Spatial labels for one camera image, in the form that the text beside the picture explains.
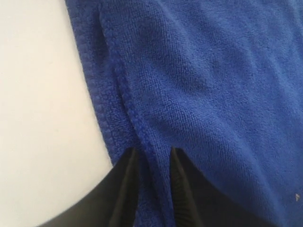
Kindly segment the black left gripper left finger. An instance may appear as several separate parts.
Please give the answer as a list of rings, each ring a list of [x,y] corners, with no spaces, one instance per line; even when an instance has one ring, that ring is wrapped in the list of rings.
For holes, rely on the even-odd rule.
[[[43,226],[132,227],[138,196],[138,153],[128,148],[89,194]]]

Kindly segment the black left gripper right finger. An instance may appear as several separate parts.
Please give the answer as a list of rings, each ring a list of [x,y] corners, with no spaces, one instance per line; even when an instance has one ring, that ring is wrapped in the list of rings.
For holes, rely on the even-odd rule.
[[[216,189],[180,148],[170,151],[170,189],[178,227],[268,227]]]

